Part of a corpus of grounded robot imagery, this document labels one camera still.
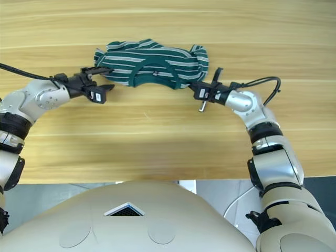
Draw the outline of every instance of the green striped shirt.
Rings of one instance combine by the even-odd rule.
[[[208,71],[207,52],[198,45],[187,51],[145,39],[111,42],[106,49],[96,49],[94,65],[114,69],[105,77],[125,86],[154,82],[173,89],[185,88],[190,82],[203,80]]]

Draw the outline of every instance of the wooden table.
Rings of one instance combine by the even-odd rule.
[[[36,74],[92,66],[111,41],[206,47],[211,80],[280,76],[269,104],[306,176],[336,174],[336,2],[318,0],[1,0],[1,62]],[[0,96],[28,78],[1,71]],[[98,78],[100,84],[108,83]],[[273,83],[254,88],[265,98]],[[117,86],[104,105],[77,98],[31,129],[21,183],[248,178],[240,118],[190,90]]]

